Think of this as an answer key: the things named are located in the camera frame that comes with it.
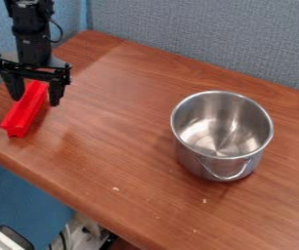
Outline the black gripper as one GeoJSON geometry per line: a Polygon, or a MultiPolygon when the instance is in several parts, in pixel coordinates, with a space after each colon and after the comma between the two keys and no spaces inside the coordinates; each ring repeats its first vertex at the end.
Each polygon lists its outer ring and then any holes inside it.
{"type": "Polygon", "coordinates": [[[49,83],[49,104],[57,106],[70,84],[71,66],[51,55],[47,32],[14,33],[16,50],[0,52],[0,76],[10,97],[18,101],[24,93],[24,80],[49,83]]]}

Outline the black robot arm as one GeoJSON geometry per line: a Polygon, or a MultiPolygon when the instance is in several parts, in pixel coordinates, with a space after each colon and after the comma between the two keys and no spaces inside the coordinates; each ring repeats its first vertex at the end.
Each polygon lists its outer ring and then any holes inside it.
{"type": "Polygon", "coordinates": [[[51,55],[51,44],[61,38],[50,38],[53,23],[59,35],[61,26],[54,14],[53,0],[3,0],[8,18],[12,20],[11,33],[15,37],[16,51],[0,53],[0,76],[8,95],[18,101],[26,91],[24,80],[38,80],[49,83],[49,104],[57,106],[65,94],[65,88],[71,82],[71,65],[51,55]]]}

